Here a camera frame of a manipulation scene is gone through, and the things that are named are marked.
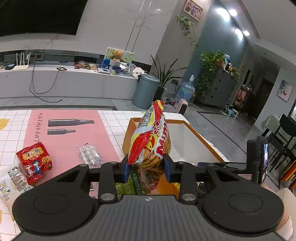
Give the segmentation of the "person's right hand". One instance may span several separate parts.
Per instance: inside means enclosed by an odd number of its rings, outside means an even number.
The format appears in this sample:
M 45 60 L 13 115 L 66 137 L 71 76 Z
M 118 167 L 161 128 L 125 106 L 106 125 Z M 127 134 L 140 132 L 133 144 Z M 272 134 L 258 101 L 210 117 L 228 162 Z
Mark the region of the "person's right hand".
M 261 187 L 275 193 L 284 204 L 284 214 L 276 228 L 276 233 L 284 240 L 295 240 L 295 195 L 288 188 L 275 192 L 265 183 L 261 184 Z

